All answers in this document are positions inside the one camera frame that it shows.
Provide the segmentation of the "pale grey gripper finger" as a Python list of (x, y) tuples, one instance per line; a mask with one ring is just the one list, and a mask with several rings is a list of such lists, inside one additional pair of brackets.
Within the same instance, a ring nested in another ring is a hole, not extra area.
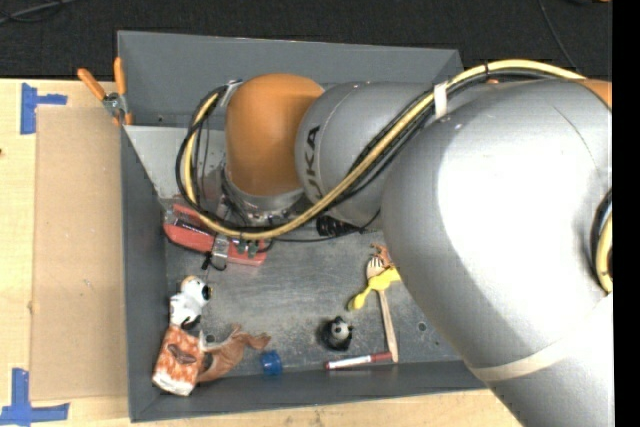
[(229, 240), (224, 236), (216, 237), (211, 249), (206, 253), (202, 269), (224, 271), (228, 266), (228, 251)]

